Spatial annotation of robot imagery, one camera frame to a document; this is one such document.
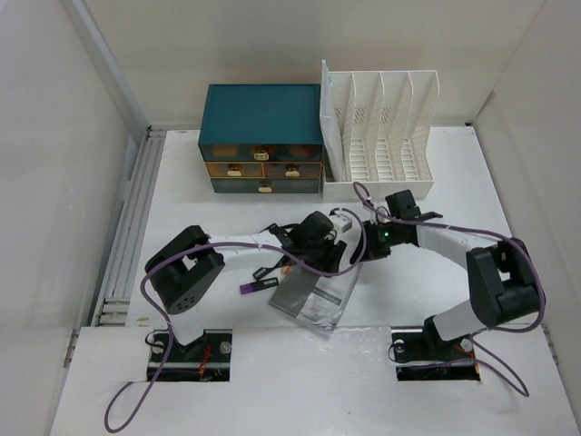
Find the small drawer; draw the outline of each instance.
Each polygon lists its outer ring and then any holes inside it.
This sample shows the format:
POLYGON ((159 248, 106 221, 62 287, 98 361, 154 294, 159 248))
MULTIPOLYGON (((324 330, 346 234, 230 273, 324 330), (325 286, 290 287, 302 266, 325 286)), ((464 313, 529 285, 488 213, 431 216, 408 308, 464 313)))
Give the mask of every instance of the small drawer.
POLYGON ((210 177, 262 177, 261 163, 207 163, 210 177))
POLYGON ((317 193, 319 179, 211 179, 216 193, 317 193))
POLYGON ((320 163, 265 163, 266 177, 316 179, 320 177, 320 163))
POLYGON ((206 162, 320 162, 317 144, 200 144, 206 162))

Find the drawer handle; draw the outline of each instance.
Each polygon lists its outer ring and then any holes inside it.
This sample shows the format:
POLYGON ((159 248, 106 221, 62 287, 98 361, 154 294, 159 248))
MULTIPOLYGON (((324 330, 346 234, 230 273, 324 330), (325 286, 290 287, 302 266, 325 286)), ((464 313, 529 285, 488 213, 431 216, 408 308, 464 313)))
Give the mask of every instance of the drawer handle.
POLYGON ((260 150, 259 152, 256 152, 254 154, 254 159, 257 161, 268 161, 269 160, 269 154, 266 153, 264 150, 260 150))
POLYGON ((229 165, 227 174, 229 177, 241 177, 242 171, 240 171, 240 167, 238 165, 229 165))
POLYGON ((287 171, 284 174, 287 177, 299 177, 299 166, 298 165, 287 165, 287 171))

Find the purple cable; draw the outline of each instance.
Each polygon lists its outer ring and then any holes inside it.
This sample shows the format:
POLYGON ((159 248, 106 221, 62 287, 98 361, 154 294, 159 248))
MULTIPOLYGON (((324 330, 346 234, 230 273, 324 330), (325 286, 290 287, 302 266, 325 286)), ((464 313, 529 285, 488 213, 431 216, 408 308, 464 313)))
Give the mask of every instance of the purple cable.
POLYGON ((411 368, 413 370, 433 370, 433 369, 436 369, 436 368, 447 368, 447 367, 451 367, 451 366, 454 366, 455 364, 477 363, 478 365, 486 366, 487 368, 489 368, 501 380, 503 380, 504 382, 506 382, 511 388, 513 388, 515 391, 517 391, 523 397, 528 398, 530 396, 530 393, 528 391, 528 388, 525 385, 525 382, 523 381, 523 379, 521 379, 520 376, 517 374, 517 372, 515 370, 513 370, 508 363, 506 363, 500 357, 498 357, 496 354, 494 354, 491 350, 489 350, 488 348, 484 347, 479 342, 476 342, 474 340, 474 336, 475 335, 472 335, 470 337, 470 340, 472 341, 472 343, 475 346, 477 346, 480 350, 482 350, 483 352, 485 352, 486 354, 488 354, 490 357, 492 357, 494 360, 496 360, 498 363, 500 363, 502 366, 504 366, 508 370, 508 372, 510 372, 512 374, 512 376, 515 379, 517 379, 517 382, 518 382, 518 384, 520 384, 520 387, 516 386, 505 374, 503 374, 502 372, 500 372, 498 369, 496 369, 490 363, 484 362, 484 361, 482 361, 480 359, 477 359, 475 357, 469 357, 469 358, 466 358, 466 359, 456 359, 454 361, 449 361, 449 362, 431 363, 429 365, 415 365, 415 366, 412 366, 411 368))
POLYGON ((160 361, 160 366, 155 371, 155 374, 153 375, 152 379, 150 380, 149 384, 147 385, 147 388, 143 392, 143 395, 141 396, 141 398, 137 402, 137 405, 135 406, 135 408, 133 409, 133 411, 129 415, 129 418, 127 418, 127 421, 125 421, 120 427, 117 427, 116 429, 112 428, 109 425, 109 413, 111 412, 111 408, 113 407, 113 405, 115 404, 115 402, 117 401, 119 396, 122 394, 122 392, 125 391, 129 386, 134 384, 135 381, 127 382, 113 396, 113 398, 109 402, 109 405, 107 405, 107 409, 105 410, 105 415, 104 415, 104 426, 105 426, 105 429, 107 430, 107 432, 118 433, 119 431, 124 430, 131 423, 131 421, 133 420, 133 418, 135 418, 135 415, 137 414, 139 409, 142 407, 142 404, 145 401, 145 398, 147 397, 147 395, 149 394, 149 391, 152 389, 153 384, 157 381, 160 374, 162 373, 163 365, 167 362, 168 358, 170 357, 170 352, 172 350, 173 337, 174 337, 173 329, 172 329, 172 322, 170 321, 170 317, 167 315, 165 310, 159 304, 157 304, 152 299, 152 297, 149 296, 149 294, 147 293, 147 290, 145 289, 145 284, 147 284, 147 282, 149 282, 149 280, 152 278, 153 275, 155 275, 157 272, 159 272, 162 268, 165 268, 170 263, 174 263, 175 261, 179 261, 179 260, 181 260, 181 258, 183 258, 184 256, 187 256, 189 254, 195 254, 195 253, 201 252, 203 250, 208 250, 209 248, 242 247, 242 248, 258 248, 258 249, 263 248, 265 250, 273 250, 274 252, 284 254, 285 256, 287 256, 288 258, 293 260, 297 265, 299 265, 299 267, 304 268, 305 270, 307 270, 311 273, 314 273, 314 274, 317 274, 317 275, 320 275, 323 277, 338 277, 340 275, 348 273, 349 271, 351 271, 357 267, 357 265, 359 264, 359 262, 363 258, 363 254, 365 254, 365 250, 367 249, 367 236, 365 234, 365 227, 363 226, 363 221, 361 221, 361 219, 357 216, 356 213, 354 213, 353 211, 351 211, 349 209, 343 209, 343 208, 334 209, 333 211, 337 211, 337 210, 341 210, 343 212, 346 212, 346 213, 352 215, 353 218, 355 218, 355 220, 357 221, 357 223, 359 225, 359 228, 361 229, 361 238, 363 240, 363 247, 362 247, 362 250, 359 252, 359 256, 357 257, 357 261, 354 262, 351 266, 345 268, 343 271, 339 271, 339 272, 334 273, 334 272, 323 272, 323 271, 317 270, 315 268, 310 267, 308 264, 306 264, 304 261, 302 261, 301 259, 296 257, 294 254, 291 254, 291 253, 281 249, 280 247, 276 247, 274 245, 258 244, 258 243, 227 242, 227 243, 206 243, 205 245, 198 245, 198 246, 193 247, 189 250, 185 250, 181 253, 177 253, 174 256, 166 259, 165 261, 158 263, 147 274, 145 274, 145 276, 143 277, 141 284, 140 284, 140 290, 141 290, 143 298, 151 306, 153 306, 153 308, 157 312, 159 312, 161 314, 161 316, 163 317, 163 319, 167 323, 167 332, 168 332, 167 348, 165 349, 165 353, 163 354, 162 360, 160 361))
POLYGON ((531 332, 531 331, 535 330, 535 328, 538 327, 540 325, 540 323, 543 321, 543 317, 545 316, 545 306, 547 304, 547 298, 545 296, 545 292, 543 291, 543 286, 541 285, 540 278, 538 277, 537 269, 535 268, 535 265, 533 265, 527 252, 525 252, 517 243, 512 241, 509 237, 507 237, 501 233, 492 232, 490 230, 471 229, 469 227, 461 227, 458 225, 447 225, 447 224, 443 224, 443 223, 425 223, 422 221, 399 220, 397 218, 392 217, 388 213, 382 212, 380 210, 380 208, 376 208, 373 205, 373 203, 371 202, 370 195, 369 195, 369 190, 365 187, 365 185, 363 183, 353 182, 353 191, 355 191, 355 194, 359 197, 359 199, 363 203, 364 207, 370 209, 372 212, 376 213, 377 215, 379 215, 387 220, 390 220, 393 223, 406 224, 406 225, 416 225, 416 226, 423 226, 423 227, 433 227, 433 228, 437 228, 437 229, 447 229, 447 230, 452 230, 452 231, 461 232, 461 233, 485 234, 486 236, 492 236, 496 239, 499 239, 501 241, 505 241, 506 243, 508 243, 512 248, 514 248, 517 251, 518 254, 520 254, 522 256, 522 258, 527 263, 527 266, 530 268, 530 271, 533 273, 533 278, 535 280, 535 286, 537 288, 537 294, 538 294, 538 315, 537 315, 537 318, 533 321, 533 323, 531 323, 530 325, 528 325, 527 327, 524 327, 522 329, 508 329, 506 327, 496 327, 494 330, 498 330, 500 332, 526 333, 526 332, 531 332))

